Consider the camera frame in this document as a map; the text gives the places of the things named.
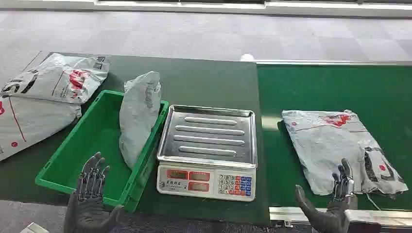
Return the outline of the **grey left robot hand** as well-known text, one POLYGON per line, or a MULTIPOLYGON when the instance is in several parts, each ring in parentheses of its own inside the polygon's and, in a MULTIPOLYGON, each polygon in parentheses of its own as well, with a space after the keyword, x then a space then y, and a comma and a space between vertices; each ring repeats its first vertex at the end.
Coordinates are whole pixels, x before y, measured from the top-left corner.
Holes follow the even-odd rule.
POLYGON ((103 168, 104 163, 100 152, 84 163, 68 201, 63 232, 109 233, 119 225, 124 206, 117 205, 108 212, 103 203, 103 188, 110 169, 110 166, 103 168))

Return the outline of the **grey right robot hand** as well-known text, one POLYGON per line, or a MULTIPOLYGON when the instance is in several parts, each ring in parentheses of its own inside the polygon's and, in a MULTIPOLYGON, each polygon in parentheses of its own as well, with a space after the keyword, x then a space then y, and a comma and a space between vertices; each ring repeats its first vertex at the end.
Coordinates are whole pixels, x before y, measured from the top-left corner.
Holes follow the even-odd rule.
POLYGON ((352 168, 346 159, 341 160, 338 165, 340 174, 333 173, 334 186, 332 199, 325 212, 318 211, 306 198, 305 192, 300 185, 295 185, 295 199, 300 209, 310 222, 313 229, 319 233, 346 233, 349 224, 345 211, 357 209, 358 200, 354 193, 354 179, 352 168))

